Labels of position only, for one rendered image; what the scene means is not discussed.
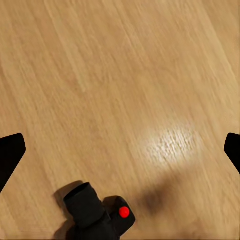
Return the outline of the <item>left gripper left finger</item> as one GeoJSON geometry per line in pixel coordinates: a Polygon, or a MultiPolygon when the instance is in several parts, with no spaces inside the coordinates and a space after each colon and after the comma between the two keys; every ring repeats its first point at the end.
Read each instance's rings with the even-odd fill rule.
{"type": "Polygon", "coordinates": [[[26,152],[21,133],[0,138],[0,193],[26,152]]]}

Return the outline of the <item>digital camera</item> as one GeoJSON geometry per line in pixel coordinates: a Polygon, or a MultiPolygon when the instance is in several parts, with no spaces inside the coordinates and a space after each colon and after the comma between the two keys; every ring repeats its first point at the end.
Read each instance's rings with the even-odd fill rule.
{"type": "Polygon", "coordinates": [[[123,197],[118,196],[113,206],[105,206],[89,182],[72,190],[63,202],[75,222],[65,240],[120,240],[136,221],[123,197]]]}

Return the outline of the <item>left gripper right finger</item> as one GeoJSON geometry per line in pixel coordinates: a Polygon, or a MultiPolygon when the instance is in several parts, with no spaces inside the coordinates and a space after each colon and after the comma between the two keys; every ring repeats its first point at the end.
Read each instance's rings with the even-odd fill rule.
{"type": "Polygon", "coordinates": [[[224,145],[224,151],[240,173],[240,135],[228,133],[224,145]]]}

